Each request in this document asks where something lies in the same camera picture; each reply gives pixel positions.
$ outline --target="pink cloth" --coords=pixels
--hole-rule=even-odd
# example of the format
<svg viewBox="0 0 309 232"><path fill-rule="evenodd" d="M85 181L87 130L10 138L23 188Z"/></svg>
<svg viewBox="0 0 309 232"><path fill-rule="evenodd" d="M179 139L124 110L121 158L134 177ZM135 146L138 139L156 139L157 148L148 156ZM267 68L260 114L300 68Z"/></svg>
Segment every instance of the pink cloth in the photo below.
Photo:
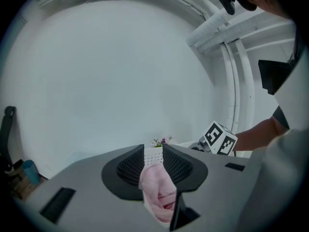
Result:
<svg viewBox="0 0 309 232"><path fill-rule="evenodd" d="M155 217L170 223L175 207L176 187L162 163L145 166L140 174L144 196Z"/></svg>

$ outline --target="black slot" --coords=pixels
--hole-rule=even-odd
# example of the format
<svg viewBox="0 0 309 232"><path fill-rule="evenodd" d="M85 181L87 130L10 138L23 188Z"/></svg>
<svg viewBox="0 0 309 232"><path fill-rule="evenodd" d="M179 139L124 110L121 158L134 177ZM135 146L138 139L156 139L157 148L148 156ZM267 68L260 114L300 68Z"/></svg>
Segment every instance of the black slot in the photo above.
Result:
<svg viewBox="0 0 309 232"><path fill-rule="evenodd" d="M42 209L40 214L51 222L56 223L75 192L71 188L61 188Z"/></svg>
<svg viewBox="0 0 309 232"><path fill-rule="evenodd" d="M199 217L200 215L195 210L185 206L181 194L177 193L175 210L170 222L169 231L174 231Z"/></svg>
<svg viewBox="0 0 309 232"><path fill-rule="evenodd" d="M262 87L274 95L290 75L293 68L288 63L259 60Z"/></svg>
<svg viewBox="0 0 309 232"><path fill-rule="evenodd" d="M225 167L235 169L235 170L238 170L238 171L241 171L241 172L245 169L245 166L238 165L238 164L235 164L235 163L228 163L227 165L225 165Z"/></svg>

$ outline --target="white pole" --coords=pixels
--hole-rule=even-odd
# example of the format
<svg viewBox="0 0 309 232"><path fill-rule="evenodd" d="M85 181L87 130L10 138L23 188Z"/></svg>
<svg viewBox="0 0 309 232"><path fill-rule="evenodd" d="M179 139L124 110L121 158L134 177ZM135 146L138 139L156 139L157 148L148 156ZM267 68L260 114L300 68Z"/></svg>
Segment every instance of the white pole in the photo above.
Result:
<svg viewBox="0 0 309 232"><path fill-rule="evenodd" d="M227 111L226 127L229 130L232 130L233 121L234 121L234 112L235 112L235 84L234 84L233 69L232 69L230 56L227 52L227 49L224 43L220 45L220 48L221 48L224 63L225 63L227 90L228 90L228 111Z"/></svg>
<svg viewBox="0 0 309 232"><path fill-rule="evenodd" d="M217 33L211 33L211 38L209 37L204 44L198 47L197 50L199 53L203 53L222 42L229 43L243 35L255 31L257 27L263 27L264 25L275 22L276 20L277 18L275 16L269 16L269 14L266 12L260 13L248 20L229 25Z"/></svg>
<svg viewBox="0 0 309 232"><path fill-rule="evenodd" d="M236 2L235 10L241 8L242 7L240 6L240 4ZM193 46L202 38L207 38L211 36L219 26L227 22L232 17L233 15L228 14L224 8L221 9L189 35L189 37L186 39L187 44L189 46Z"/></svg>
<svg viewBox="0 0 309 232"><path fill-rule="evenodd" d="M245 47L243 46L241 40L235 41L237 50L239 52L240 61L242 64L242 69L245 77L246 91L247 91L247 109L246 109L246 128L245 130L251 129L253 125L254 116L254 103L255 103L255 90L254 81L251 70L251 65Z"/></svg>
<svg viewBox="0 0 309 232"><path fill-rule="evenodd" d="M234 112L234 121L233 121L233 128L232 133L237 133L238 122L239 122L239 110L240 110L240 87L239 87L239 77L236 62L231 50L231 47L228 44L225 44L227 52L231 59L233 76L234 76L234 83L235 83L235 112Z"/></svg>

